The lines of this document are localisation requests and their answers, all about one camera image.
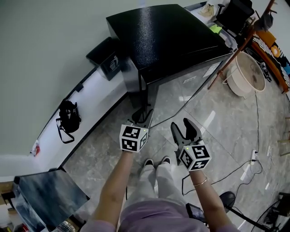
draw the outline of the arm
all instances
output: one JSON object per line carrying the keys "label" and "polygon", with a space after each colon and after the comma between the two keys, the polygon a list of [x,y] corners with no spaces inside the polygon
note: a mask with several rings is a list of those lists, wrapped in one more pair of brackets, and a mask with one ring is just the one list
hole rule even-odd
{"label": "arm", "polygon": [[117,227],[132,163],[133,154],[123,151],[101,191],[100,202],[93,215],[94,219],[109,222]]}
{"label": "arm", "polygon": [[[190,172],[190,177],[194,185],[200,184],[206,179],[200,170]],[[195,189],[211,232],[216,232],[220,227],[232,224],[219,195],[208,181],[202,185],[195,186]]]}

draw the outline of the gray pants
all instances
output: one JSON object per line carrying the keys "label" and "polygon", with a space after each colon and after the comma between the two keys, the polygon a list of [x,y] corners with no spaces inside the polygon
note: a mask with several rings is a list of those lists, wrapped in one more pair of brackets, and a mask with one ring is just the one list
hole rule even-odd
{"label": "gray pants", "polygon": [[156,179],[159,199],[168,200],[181,206],[186,205],[187,202],[183,195],[174,185],[170,164],[163,162],[157,170],[152,165],[146,165],[142,169],[136,190],[128,198],[124,207],[155,198],[154,186]]}

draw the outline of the shoe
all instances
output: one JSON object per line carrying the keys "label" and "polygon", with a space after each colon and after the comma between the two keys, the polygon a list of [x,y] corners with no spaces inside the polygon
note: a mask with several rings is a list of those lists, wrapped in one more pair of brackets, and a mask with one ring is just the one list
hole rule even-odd
{"label": "shoe", "polygon": [[144,167],[145,167],[146,165],[153,165],[153,160],[152,160],[152,159],[147,159],[147,160],[145,160]]}
{"label": "shoe", "polygon": [[161,160],[161,163],[160,164],[162,164],[163,162],[167,162],[167,163],[171,163],[171,159],[170,159],[170,157],[169,156],[165,156],[162,160]]}

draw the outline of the plastic tub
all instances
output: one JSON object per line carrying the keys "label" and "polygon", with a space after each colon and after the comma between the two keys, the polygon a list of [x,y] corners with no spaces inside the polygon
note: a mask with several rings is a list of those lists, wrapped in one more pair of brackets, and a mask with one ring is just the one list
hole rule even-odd
{"label": "plastic tub", "polygon": [[263,72],[256,61],[241,52],[235,58],[233,67],[227,72],[227,83],[238,96],[245,96],[251,90],[262,92],[266,82]]}

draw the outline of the black chair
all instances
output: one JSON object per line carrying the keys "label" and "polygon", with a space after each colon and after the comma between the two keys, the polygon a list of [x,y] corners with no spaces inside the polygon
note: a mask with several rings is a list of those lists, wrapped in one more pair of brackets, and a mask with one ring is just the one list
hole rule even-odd
{"label": "black chair", "polygon": [[219,21],[226,30],[230,30],[235,34],[239,34],[242,31],[246,20],[255,12],[250,0],[231,0],[222,14],[221,10],[224,5],[218,4],[218,6],[217,21]]}

